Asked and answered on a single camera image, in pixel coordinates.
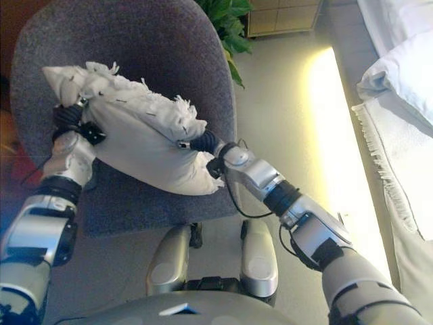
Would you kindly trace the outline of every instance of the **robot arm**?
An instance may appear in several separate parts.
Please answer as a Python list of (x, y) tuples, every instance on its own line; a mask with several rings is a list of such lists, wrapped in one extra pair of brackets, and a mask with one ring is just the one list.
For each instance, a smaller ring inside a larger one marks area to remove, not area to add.
[[(0, 318), (6, 324), (38, 324), (43, 316), (51, 268), (67, 263), (77, 226), (73, 222), (82, 188), (92, 177), (95, 150), (78, 132), (86, 102), (57, 115), (64, 118), (45, 163), (41, 185), (23, 204), (1, 245)], [(75, 111), (77, 119), (71, 121)]]
[(344, 226), (269, 163), (236, 144), (223, 143), (209, 131), (179, 147), (214, 154), (217, 158), (208, 164), (212, 176), (224, 173), (241, 183), (279, 217), (299, 259), (322, 272), (330, 324), (429, 324), (353, 249)]

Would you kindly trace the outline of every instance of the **white pillowcase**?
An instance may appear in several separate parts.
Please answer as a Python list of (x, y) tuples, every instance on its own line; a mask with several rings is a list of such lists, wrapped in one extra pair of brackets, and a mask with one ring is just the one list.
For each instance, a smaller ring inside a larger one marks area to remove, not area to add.
[(142, 83), (116, 76), (116, 64), (87, 62), (79, 66), (44, 67), (43, 72), (62, 105), (89, 99), (83, 122), (93, 121), (107, 135), (95, 146), (106, 164), (167, 192), (184, 195), (211, 194), (223, 186), (212, 178), (202, 152), (181, 150), (177, 140), (203, 134), (206, 121), (197, 120), (189, 102), (171, 101)]
[(411, 113), (433, 128), (433, 30), (392, 49), (363, 75), (358, 86), (368, 100), (391, 89), (409, 104)]
[(394, 46), (433, 29), (433, 0), (382, 0), (381, 4)]

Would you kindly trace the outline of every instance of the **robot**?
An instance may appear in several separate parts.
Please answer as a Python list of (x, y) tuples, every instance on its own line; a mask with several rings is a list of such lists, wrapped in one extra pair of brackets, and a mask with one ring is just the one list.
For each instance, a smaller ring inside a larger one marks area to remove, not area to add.
[[(72, 256), (78, 197), (92, 178), (93, 145), (104, 139), (96, 125), (81, 125), (87, 104), (80, 98), (69, 108), (55, 109), (58, 131), (41, 185), (25, 201), (3, 237), (0, 324), (40, 324), (51, 268), (67, 263)], [(213, 154), (216, 158), (208, 163), (213, 177), (224, 174), (226, 179), (244, 185), (279, 217), (290, 235), (294, 254), (307, 267), (322, 273), (330, 324), (429, 324), (354, 250), (344, 226), (268, 162), (235, 143), (226, 144), (210, 131), (193, 141), (179, 142), (178, 147)], [(250, 296), (266, 301), (277, 284), (272, 241), (260, 222), (244, 225), (241, 281)], [(293, 324), (247, 295), (211, 287), (196, 290), (195, 284), (189, 290), (179, 290), (185, 287), (190, 236), (188, 227), (175, 227), (160, 243), (147, 274), (148, 297), (78, 324)], [(266, 280), (260, 277), (261, 268), (251, 271), (244, 267), (257, 255), (265, 258), (261, 265), (266, 267)]]

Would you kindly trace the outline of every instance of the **black wire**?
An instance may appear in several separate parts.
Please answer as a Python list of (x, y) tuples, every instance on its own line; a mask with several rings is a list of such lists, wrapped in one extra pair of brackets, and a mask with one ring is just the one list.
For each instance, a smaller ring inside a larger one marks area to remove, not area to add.
[(20, 186), (23, 186), (26, 181), (32, 177), (51, 157), (48, 157), (47, 159), (45, 159), (38, 167), (36, 167), (35, 169), (33, 169), (21, 182), (20, 182)]
[(72, 318), (62, 318), (61, 320), (58, 320), (57, 322), (55, 322), (53, 325), (58, 325), (60, 323), (63, 322), (67, 322), (68, 320), (84, 320), (86, 317), (81, 316), (81, 317), (72, 317)]
[(246, 141), (244, 139), (242, 139), (242, 138), (239, 139), (239, 141), (237, 142), (237, 145), (240, 147), (241, 143), (244, 144), (245, 149), (248, 149), (248, 144), (246, 144)]
[(243, 215), (244, 217), (251, 218), (251, 219), (259, 219), (259, 218), (267, 217), (267, 216), (273, 214), (272, 212), (268, 212), (268, 213), (265, 213), (264, 215), (247, 215), (247, 214), (246, 214), (245, 212), (243, 212), (243, 211), (239, 208), (239, 206), (237, 205), (236, 200), (235, 200), (235, 197), (234, 197), (233, 192), (231, 191), (231, 188), (230, 188), (230, 185), (229, 185), (229, 180), (228, 180), (227, 178), (225, 178), (225, 184), (226, 184), (226, 186), (227, 186), (227, 190), (229, 191), (231, 201), (232, 201), (233, 204), (235, 205), (236, 210), (237, 210), (241, 215)]
[(282, 247), (284, 247), (284, 249), (285, 249), (287, 252), (289, 252), (290, 254), (292, 254), (293, 256), (298, 257), (298, 255), (296, 255), (295, 253), (293, 253), (293, 252), (290, 250), (290, 248), (288, 248), (288, 247), (286, 246), (286, 244), (284, 244), (283, 237), (282, 237), (282, 235), (281, 235), (281, 229), (282, 229), (282, 228), (283, 228), (283, 225), (279, 225), (278, 236), (279, 236), (279, 241), (281, 242)]

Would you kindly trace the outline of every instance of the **gray chair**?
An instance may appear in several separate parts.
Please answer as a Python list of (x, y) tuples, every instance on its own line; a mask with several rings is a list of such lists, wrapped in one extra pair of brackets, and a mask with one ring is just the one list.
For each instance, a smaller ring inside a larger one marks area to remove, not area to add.
[[(55, 0), (18, 39), (11, 104), (20, 140), (41, 164), (51, 152), (52, 108), (58, 103), (43, 66), (115, 60), (130, 80), (144, 77), (168, 98), (190, 99), (198, 118), (225, 141), (235, 139), (230, 72), (212, 24), (193, 0)], [(99, 162), (97, 187), (78, 206), (88, 236), (235, 215), (226, 190), (180, 196), (153, 188)]]

